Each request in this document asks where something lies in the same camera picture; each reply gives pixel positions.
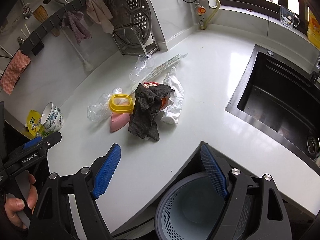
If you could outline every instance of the human hand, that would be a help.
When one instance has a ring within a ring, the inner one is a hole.
[[[30,191],[29,196],[27,199],[28,207],[32,210],[34,210],[36,206],[36,202],[38,200],[38,193],[32,184],[36,182],[36,179],[34,176],[29,174],[29,182],[30,182]],[[18,211],[21,211],[24,209],[24,202],[23,200],[19,198],[7,198],[4,204],[4,209],[7,214],[8,219],[12,224],[14,224],[17,227],[20,227],[22,229],[26,229],[27,227],[22,223],[20,218],[17,215]]]

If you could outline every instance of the white plastic brush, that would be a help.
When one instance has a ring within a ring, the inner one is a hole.
[[[69,36],[66,34],[66,32],[64,31],[63,28],[61,28],[63,34],[65,35],[65,37],[67,38],[67,40],[70,42],[70,44],[72,45],[72,47],[76,50],[76,52],[79,54],[80,58],[83,60],[82,61],[82,65],[84,67],[84,70],[86,71],[92,71],[94,66],[89,63],[82,55],[81,53],[79,52],[79,50],[76,48],[76,46],[73,44],[73,42],[70,40]]]

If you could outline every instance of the kitchen counter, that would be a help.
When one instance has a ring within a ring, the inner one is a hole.
[[[127,126],[110,133],[109,120],[97,125],[87,119],[87,106],[102,93],[128,87],[137,58],[113,55],[62,105],[62,141],[48,153],[50,172],[60,176],[76,173],[105,155],[113,143],[120,145],[119,165],[106,193],[97,200],[113,232],[152,203],[192,158],[200,141],[205,141],[251,173],[259,177],[270,174],[283,195],[316,215],[320,209],[320,177],[281,144],[225,111],[255,44],[302,68],[308,64],[268,38],[219,25],[193,33],[168,52],[154,54],[159,65],[178,53],[188,53],[176,67],[185,91],[179,124],[157,121],[158,142],[130,134]],[[78,236],[85,239],[72,199],[71,208]]]

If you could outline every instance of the dark gray rag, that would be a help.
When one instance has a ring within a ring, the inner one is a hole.
[[[174,89],[164,84],[150,86],[149,88],[139,84],[134,93],[136,103],[133,113],[130,115],[128,131],[141,139],[149,136],[158,141],[160,138],[154,118],[161,108],[161,98],[165,98],[172,91]]]
[[[62,17],[62,26],[71,28],[78,45],[82,40],[91,38],[90,32],[80,22],[82,18],[82,12],[66,12]]]

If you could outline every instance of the kitchen sink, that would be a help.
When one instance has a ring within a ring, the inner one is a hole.
[[[254,47],[226,111],[267,134],[319,176],[320,84],[284,57]]]

